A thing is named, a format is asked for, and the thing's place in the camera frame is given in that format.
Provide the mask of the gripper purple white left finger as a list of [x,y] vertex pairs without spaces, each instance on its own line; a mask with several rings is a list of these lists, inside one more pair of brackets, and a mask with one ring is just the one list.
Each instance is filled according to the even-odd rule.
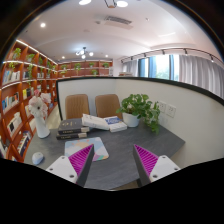
[[71,156],[60,156],[47,171],[83,187],[86,183],[94,156],[94,145],[91,144]]

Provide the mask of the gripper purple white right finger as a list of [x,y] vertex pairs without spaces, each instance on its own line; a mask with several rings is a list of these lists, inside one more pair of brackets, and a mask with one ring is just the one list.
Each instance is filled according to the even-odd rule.
[[142,186],[180,170],[166,155],[157,156],[138,145],[133,146],[133,156]]

